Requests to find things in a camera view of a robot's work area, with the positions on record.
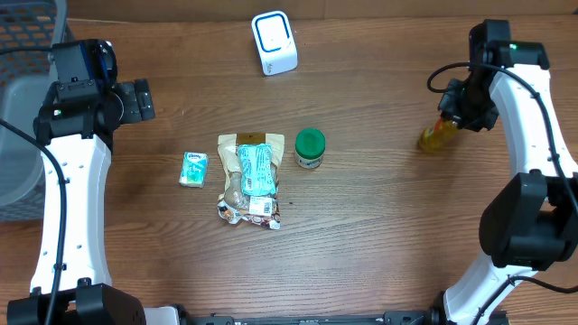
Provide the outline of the yellow drink bottle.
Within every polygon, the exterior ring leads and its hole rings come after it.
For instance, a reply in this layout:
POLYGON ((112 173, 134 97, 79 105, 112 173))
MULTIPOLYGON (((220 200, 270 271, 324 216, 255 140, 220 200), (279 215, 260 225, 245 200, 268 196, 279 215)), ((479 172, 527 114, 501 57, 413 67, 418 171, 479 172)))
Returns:
POLYGON ((459 127, 455 121, 439 117, 432 126, 423 130, 417 144, 425 152, 437 152, 451 142, 458 132, 459 127))

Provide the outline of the teal tissue pack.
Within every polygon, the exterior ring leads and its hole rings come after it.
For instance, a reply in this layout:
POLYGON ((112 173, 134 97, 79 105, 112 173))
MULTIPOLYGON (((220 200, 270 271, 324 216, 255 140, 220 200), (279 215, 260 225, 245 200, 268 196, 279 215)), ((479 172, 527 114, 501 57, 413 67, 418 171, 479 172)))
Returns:
POLYGON ((209 164, 206 153, 185 152, 179 183, 184 187, 202 188, 205 183, 209 164))

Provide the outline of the brown nut pouch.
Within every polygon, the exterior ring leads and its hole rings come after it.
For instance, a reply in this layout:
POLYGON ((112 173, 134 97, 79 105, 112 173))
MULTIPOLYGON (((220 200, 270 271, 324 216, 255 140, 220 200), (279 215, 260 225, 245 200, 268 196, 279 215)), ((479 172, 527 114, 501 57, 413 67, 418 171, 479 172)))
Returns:
POLYGON ((284 156, 285 138, 280 134, 239 133, 220 135, 218 153, 225 172, 225 190, 219 202, 227 209, 240 214, 271 216, 278 193, 279 180, 277 170, 284 156), (238 147, 242 144, 269 144, 272 148, 272 174, 276 185, 276 194, 270 196, 248 196, 241 190, 241 167, 238 159, 238 147))

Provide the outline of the green lid jar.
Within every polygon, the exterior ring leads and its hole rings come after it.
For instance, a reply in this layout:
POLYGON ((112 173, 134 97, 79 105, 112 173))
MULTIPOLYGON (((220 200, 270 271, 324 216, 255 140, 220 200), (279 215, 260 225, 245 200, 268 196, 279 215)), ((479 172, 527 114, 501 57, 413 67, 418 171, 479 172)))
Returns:
POLYGON ((325 149, 324 134, 315 128, 305 128, 295 139, 295 160, 304 169, 315 169, 322 164, 325 149))

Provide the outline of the teal snack packet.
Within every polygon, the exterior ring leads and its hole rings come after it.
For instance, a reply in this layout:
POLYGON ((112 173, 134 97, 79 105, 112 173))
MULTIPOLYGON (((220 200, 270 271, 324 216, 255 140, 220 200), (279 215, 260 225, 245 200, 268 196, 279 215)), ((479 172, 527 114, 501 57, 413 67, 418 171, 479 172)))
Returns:
POLYGON ((242 144, 238 147, 241 190, 248 196, 276 194, 272 174, 272 148, 269 144, 242 144))

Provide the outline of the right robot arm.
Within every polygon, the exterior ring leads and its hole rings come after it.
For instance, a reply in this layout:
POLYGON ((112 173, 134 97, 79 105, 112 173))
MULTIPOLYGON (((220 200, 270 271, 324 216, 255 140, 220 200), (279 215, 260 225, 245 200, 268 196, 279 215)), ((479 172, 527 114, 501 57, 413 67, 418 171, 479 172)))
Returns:
POLYGON ((500 120, 511 179, 483 211, 481 251, 442 296, 442 324, 497 324, 494 310, 523 282, 568 260, 577 247, 577 163, 566 147, 540 42, 511 38, 487 19, 469 33, 470 72, 441 90, 441 118, 479 132, 500 120))

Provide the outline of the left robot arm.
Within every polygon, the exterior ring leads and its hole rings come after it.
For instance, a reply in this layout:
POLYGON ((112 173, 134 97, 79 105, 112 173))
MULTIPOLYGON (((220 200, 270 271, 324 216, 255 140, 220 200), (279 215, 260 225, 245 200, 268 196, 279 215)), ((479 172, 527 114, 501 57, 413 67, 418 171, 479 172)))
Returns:
POLYGON ((57 78, 34 135, 6 129, 41 152, 45 199, 41 252, 30 295, 7 304, 10 324, 144 324, 145 309, 114 288, 104 245, 104 196, 114 132, 152 120, 146 79, 119 82, 109 42, 57 43, 49 49, 57 78))

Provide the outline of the white barcode scanner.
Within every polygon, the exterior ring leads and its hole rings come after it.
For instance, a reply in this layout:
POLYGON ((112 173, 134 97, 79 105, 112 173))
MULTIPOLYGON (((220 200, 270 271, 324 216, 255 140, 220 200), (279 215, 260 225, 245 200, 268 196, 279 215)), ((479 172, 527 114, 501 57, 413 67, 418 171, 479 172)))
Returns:
POLYGON ((298 53, 289 19, 283 11, 259 14, 252 19, 251 29, 266 76, 294 70, 298 53))

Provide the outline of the grey plastic mesh basket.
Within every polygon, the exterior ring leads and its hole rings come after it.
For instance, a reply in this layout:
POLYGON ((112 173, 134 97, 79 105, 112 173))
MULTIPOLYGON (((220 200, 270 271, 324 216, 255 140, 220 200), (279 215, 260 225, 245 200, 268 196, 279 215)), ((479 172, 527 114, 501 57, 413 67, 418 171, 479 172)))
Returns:
MULTIPOLYGON (((28 134, 50 84, 56 79, 54 43, 72 39, 66 0, 1 3, 1 118, 28 134)), ((40 151, 1 128, 1 220, 43 215, 44 170, 40 151)))

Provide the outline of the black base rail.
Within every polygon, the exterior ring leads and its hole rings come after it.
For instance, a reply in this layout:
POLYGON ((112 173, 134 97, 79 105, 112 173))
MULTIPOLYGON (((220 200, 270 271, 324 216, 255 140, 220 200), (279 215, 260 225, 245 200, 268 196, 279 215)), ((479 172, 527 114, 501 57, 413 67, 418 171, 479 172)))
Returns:
POLYGON ((207 317, 194 317, 187 311, 179 312, 181 324, 195 325, 443 325, 451 324, 443 314, 428 311, 385 311, 382 315, 365 316, 302 316, 236 319, 212 313, 207 317))

